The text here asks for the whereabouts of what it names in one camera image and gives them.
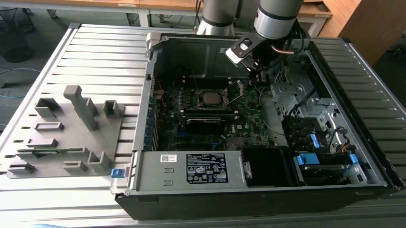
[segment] blue latch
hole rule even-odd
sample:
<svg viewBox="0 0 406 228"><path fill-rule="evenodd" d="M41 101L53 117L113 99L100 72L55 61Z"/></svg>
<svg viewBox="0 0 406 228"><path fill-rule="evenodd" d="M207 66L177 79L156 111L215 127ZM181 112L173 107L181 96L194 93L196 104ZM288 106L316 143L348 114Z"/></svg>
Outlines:
<svg viewBox="0 0 406 228"><path fill-rule="evenodd" d="M299 165L319 165L318 156L315 153L300 153L296 156Z"/></svg>
<svg viewBox="0 0 406 228"><path fill-rule="evenodd" d="M315 148L319 148L319 143L318 143L318 138L315 134L310 134L310 138L312 140L312 144L315 146Z"/></svg>
<svg viewBox="0 0 406 228"><path fill-rule="evenodd" d="M350 154L350 158L351 158L351 162L352 164L358 163L358 158L356 158L356 155L355 154Z"/></svg>
<svg viewBox="0 0 406 228"><path fill-rule="evenodd" d="M111 176L112 176L112 178L124 178L125 177L125 170L112 169Z"/></svg>

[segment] barcode sticker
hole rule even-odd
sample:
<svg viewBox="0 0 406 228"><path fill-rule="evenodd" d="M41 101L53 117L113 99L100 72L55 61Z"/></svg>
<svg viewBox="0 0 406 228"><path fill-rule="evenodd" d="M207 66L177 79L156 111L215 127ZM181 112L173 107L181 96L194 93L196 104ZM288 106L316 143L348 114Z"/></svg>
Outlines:
<svg viewBox="0 0 406 228"><path fill-rule="evenodd" d="M119 3L117 5L119 5L119 6L135 7L135 4L121 4L121 3Z"/></svg>
<svg viewBox="0 0 406 228"><path fill-rule="evenodd" d="M177 156L176 154L161 154L160 162L176 162Z"/></svg>

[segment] wooden desk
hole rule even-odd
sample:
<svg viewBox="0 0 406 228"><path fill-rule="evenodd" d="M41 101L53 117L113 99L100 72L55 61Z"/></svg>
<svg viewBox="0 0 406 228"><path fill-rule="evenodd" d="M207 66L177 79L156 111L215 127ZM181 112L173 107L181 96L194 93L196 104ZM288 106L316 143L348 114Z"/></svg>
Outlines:
<svg viewBox="0 0 406 228"><path fill-rule="evenodd" d="M140 26L149 27L151 14L195 16L195 2L196 2L195 0L140 0L137 4ZM246 1L244 4L256 5L255 7L256 10L259 6L259 1L250 0ZM331 18L331 16L332 16L331 12L322 12L318 9L316 5L308 2L304 3L300 8L298 20L300 23L311 24L307 28L308 34L312 37L316 37L319 31L323 28L326 20Z"/></svg>
<svg viewBox="0 0 406 228"><path fill-rule="evenodd" d="M19 3L37 3L37 4L52 4L52 5L71 5L71 6L96 6L96 7L119 7L119 8L135 8L140 0L11 0L13 7Z"/></svg>
<svg viewBox="0 0 406 228"><path fill-rule="evenodd" d="M346 37L374 65L406 30L406 0L324 0L334 13L320 36Z"/></svg>
<svg viewBox="0 0 406 228"><path fill-rule="evenodd" d="M244 4L256 5L256 10L259 0L246 0ZM141 27L151 26L152 14L195 16L195 0L8 0L0 1L0 6L48 10L137 13ZM303 4L298 20L300 23L310 24L307 30L311 36L318 36L326 19L328 19L331 15L330 12L322 12L314 3L308 2Z"/></svg>

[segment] warning label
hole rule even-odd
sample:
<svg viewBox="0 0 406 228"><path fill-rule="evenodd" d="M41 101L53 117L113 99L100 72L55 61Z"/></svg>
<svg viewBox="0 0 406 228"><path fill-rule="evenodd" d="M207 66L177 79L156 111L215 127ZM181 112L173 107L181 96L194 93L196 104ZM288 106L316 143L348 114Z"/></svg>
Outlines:
<svg viewBox="0 0 406 228"><path fill-rule="evenodd" d="M228 183L223 153L187 154L186 161L190 184Z"/></svg>

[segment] mesh trash can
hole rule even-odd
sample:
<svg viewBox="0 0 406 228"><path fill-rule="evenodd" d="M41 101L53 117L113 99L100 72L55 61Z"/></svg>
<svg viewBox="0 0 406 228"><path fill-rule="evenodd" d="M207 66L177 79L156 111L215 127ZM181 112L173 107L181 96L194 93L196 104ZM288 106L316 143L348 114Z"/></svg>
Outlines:
<svg viewBox="0 0 406 228"><path fill-rule="evenodd" d="M32 49L23 34L33 30L27 10L0 10L0 55L8 62L19 63L31 58Z"/></svg>

